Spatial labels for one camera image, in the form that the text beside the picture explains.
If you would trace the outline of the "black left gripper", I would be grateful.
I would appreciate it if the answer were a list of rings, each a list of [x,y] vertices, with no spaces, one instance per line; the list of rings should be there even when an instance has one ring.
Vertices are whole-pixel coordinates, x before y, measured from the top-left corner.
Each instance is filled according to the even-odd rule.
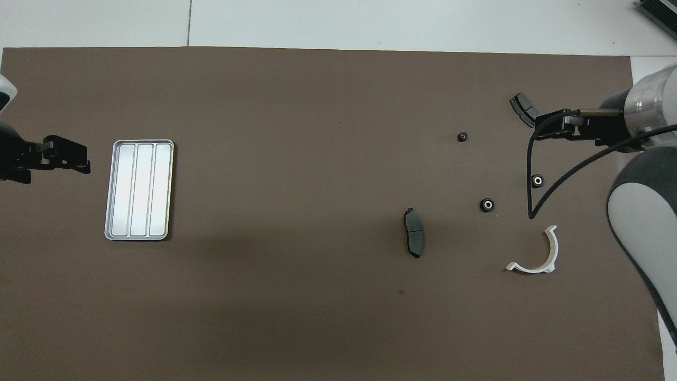
[[[81,174],[91,174],[87,147],[57,135],[43,138],[43,155],[39,144],[20,137],[14,128],[1,123],[1,180],[29,184],[32,170],[45,170],[43,157],[52,169],[69,169]]]

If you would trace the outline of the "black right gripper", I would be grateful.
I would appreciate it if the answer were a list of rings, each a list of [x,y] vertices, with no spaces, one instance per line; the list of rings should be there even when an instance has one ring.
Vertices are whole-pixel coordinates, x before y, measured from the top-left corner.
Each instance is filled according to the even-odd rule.
[[[624,106],[629,92],[612,95],[584,117],[566,114],[562,123],[543,123],[535,128],[535,140],[592,140],[597,147],[611,147],[631,138],[624,119]],[[584,127],[584,136],[579,128]]]

